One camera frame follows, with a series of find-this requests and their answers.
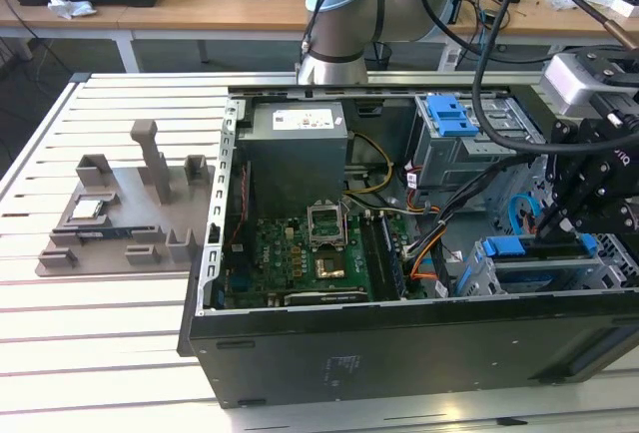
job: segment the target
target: power supply label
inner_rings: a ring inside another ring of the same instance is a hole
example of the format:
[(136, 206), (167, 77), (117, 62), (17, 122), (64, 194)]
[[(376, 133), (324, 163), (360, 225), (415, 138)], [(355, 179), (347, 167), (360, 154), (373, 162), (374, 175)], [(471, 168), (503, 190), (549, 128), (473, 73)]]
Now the power supply label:
[(289, 109), (273, 112), (274, 131), (334, 129), (330, 109)]

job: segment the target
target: motherboard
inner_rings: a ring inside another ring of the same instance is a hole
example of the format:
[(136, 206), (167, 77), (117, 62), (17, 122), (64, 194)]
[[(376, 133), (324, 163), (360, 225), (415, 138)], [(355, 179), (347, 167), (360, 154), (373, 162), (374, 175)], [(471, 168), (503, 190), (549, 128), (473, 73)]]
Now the motherboard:
[(224, 271), (225, 308), (399, 299), (404, 219), (337, 212), (258, 219), (250, 261)]

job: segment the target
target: aluminum profile table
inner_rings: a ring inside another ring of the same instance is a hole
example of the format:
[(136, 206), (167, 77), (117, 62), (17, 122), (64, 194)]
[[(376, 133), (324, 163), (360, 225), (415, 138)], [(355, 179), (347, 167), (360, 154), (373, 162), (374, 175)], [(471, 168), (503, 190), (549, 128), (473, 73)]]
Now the aluminum profile table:
[[(371, 81), (443, 85), (470, 76)], [(486, 79), (536, 81), (513, 73)], [(113, 167), (140, 165), (129, 131), (151, 118), (170, 164), (188, 154), (215, 164), (229, 87), (292, 82), (290, 74), (117, 74), (67, 86), (0, 183), (0, 432), (485, 432), (518, 422), (527, 422), (521, 432), (639, 431), (637, 350), (577, 385), (223, 410), (197, 360), (175, 351), (186, 272), (36, 276), (83, 154), (104, 153)]]

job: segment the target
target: floor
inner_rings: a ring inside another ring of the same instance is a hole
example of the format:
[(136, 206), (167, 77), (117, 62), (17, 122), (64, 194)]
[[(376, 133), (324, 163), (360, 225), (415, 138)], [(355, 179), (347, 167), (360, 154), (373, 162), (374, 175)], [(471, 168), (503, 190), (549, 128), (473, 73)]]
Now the floor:
[[(96, 40), (32, 41), (33, 59), (9, 61), (0, 68), (0, 177), (11, 166), (39, 122), (68, 82), (69, 74), (43, 46), (51, 45), (57, 56), (73, 72), (124, 72), (115, 44)], [(200, 62), (193, 41), (138, 41), (136, 45), (146, 72), (236, 71), (286, 72), (298, 55), (296, 42), (217, 41), (208, 44), (212, 61)], [(441, 45), (393, 44), (389, 70), (435, 70)], [(513, 56), (539, 57), (544, 47), (509, 47)], [(464, 61), (462, 70), (474, 70), (474, 62)], [(540, 70), (541, 65), (523, 66)], [(510, 66), (489, 65), (490, 70), (512, 70)]]

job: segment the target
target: white paper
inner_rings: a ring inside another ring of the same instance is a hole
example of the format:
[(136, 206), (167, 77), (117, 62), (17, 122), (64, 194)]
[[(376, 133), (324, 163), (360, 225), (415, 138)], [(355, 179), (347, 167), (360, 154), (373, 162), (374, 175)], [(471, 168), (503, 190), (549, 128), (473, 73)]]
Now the white paper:
[(274, 131), (333, 129), (331, 109), (286, 109), (273, 112)]
[(58, 17), (73, 19), (74, 17), (91, 16), (98, 11), (89, 1), (72, 2), (67, 0), (50, 0), (47, 7), (55, 12)]

